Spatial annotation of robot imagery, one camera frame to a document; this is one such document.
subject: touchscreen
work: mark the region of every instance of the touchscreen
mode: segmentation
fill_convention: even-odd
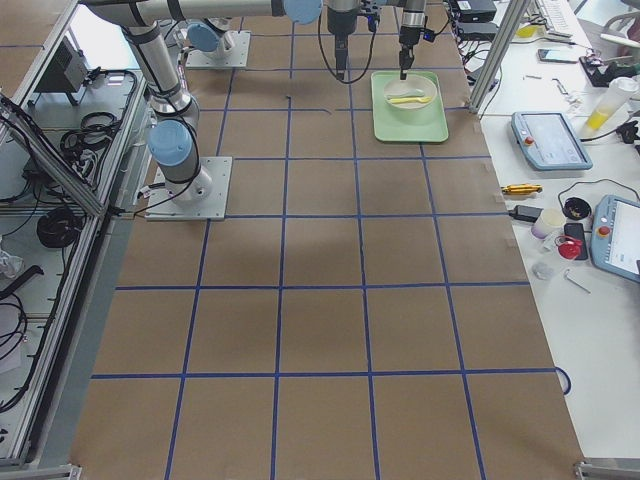
[[[573,134],[560,115],[525,115],[525,119],[542,156],[540,163],[546,165],[584,163]]]
[[[640,260],[640,208],[616,201],[611,253],[608,263],[638,273]]]

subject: yellow screwdriver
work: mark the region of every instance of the yellow screwdriver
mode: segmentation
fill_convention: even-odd
[[[502,193],[505,195],[531,195],[532,193],[540,193],[541,191],[542,185],[532,185],[530,183],[502,187]]]

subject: metal base plate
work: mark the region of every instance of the metal base plate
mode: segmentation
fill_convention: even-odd
[[[199,50],[189,53],[187,58],[187,68],[224,70],[230,68],[247,68],[249,58],[249,44],[251,43],[251,32],[243,30],[241,32],[231,32],[236,42],[235,48],[226,57],[211,58]]]
[[[231,180],[231,157],[202,157],[202,168],[207,169],[213,179],[211,193],[204,199],[188,204],[172,201],[147,210],[145,218],[150,221],[224,220]],[[164,182],[164,175],[158,168],[155,183]],[[169,198],[166,189],[152,190],[149,205]]]

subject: table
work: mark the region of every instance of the table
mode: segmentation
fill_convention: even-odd
[[[565,18],[575,29],[574,41],[588,46],[568,3]],[[508,207],[524,204],[558,208],[557,194],[576,181],[610,178],[636,190],[640,188],[640,156],[632,145],[623,144],[615,136],[585,144],[594,163],[588,171],[538,172],[525,161],[509,125],[513,112],[562,111],[569,114],[579,131],[604,91],[590,85],[579,64],[539,63],[535,56],[538,48],[567,48],[580,53],[585,50],[537,41],[512,45],[503,60],[502,85],[495,98],[491,100],[492,95],[488,95],[480,109],[482,112],[491,102],[482,128],[497,176],[502,185],[529,182],[544,188],[534,197],[508,199]],[[580,98],[578,108],[571,108],[553,78],[560,79],[570,93]],[[631,105],[631,111],[637,110],[634,107]],[[615,128],[626,118],[626,112],[618,112],[599,133]],[[585,198],[592,207],[608,193],[633,198],[607,183],[580,186],[572,193]],[[562,275],[550,281],[537,279],[531,273],[531,265],[542,255],[540,241],[529,228],[530,224],[513,222],[554,361],[569,373],[573,383],[565,398],[583,453],[586,457],[640,458],[640,285],[598,270],[590,260],[573,262],[570,267],[572,278],[590,289],[591,295]]]

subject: white cup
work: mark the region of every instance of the white cup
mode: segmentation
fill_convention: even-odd
[[[540,213],[536,223],[531,227],[531,233],[537,238],[547,238],[556,230],[564,227],[566,218],[560,210],[555,208],[545,208]]]
[[[593,130],[599,129],[638,91],[638,88],[640,85],[633,78],[618,77],[609,82],[609,88],[598,100],[596,108],[587,119],[587,127]]]

